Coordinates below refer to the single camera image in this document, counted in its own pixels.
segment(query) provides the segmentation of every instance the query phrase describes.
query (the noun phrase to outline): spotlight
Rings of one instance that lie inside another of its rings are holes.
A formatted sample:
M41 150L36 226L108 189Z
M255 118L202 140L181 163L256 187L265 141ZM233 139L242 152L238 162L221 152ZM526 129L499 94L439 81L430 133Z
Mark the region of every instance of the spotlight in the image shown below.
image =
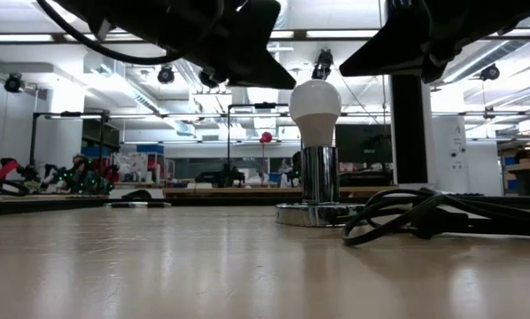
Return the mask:
M499 69L495 64L486 67L479 73L479 79L482 81L497 80L499 78Z
M21 80L22 74L9 74L9 78L5 81L5 90L10 93L21 93L27 86L23 80Z
M315 69L312 71L313 80L326 80L330 75L330 66L334 64L334 59L330 49L320 50L318 59L316 60Z
M175 81L175 73L172 66L162 66L157 76L160 84L169 84Z

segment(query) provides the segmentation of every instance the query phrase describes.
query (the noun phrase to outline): white light bulb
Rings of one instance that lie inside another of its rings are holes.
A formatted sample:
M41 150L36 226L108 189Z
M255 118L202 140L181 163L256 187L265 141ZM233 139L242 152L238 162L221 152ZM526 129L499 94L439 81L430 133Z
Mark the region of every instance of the white light bulb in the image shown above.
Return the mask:
M304 147L332 146L341 108L338 91L326 81L310 80L294 89L289 112L299 127Z

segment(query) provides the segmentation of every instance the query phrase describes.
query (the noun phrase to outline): metal lamp stand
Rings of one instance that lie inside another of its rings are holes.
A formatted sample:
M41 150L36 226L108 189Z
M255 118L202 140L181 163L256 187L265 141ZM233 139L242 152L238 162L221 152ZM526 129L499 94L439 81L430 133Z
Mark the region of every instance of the metal lamp stand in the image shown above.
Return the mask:
M277 223L303 227L343 226L358 204L339 203L339 163L335 147L302 150L302 202L277 205Z

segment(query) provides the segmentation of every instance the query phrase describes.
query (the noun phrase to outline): black monitor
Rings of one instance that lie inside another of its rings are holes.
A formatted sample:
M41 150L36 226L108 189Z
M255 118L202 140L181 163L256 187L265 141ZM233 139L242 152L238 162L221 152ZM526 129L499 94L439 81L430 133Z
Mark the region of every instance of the black monitor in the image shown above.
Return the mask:
M392 163L391 125L336 125L338 158L344 163Z

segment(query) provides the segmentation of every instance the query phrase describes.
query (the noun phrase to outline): red balloon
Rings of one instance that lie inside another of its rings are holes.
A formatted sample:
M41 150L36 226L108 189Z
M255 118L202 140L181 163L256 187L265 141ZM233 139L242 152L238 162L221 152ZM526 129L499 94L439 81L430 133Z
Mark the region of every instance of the red balloon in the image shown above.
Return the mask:
M272 140L273 140L273 136L271 135L271 133L263 132L263 134L261 134L261 139L259 140L259 142L270 143Z

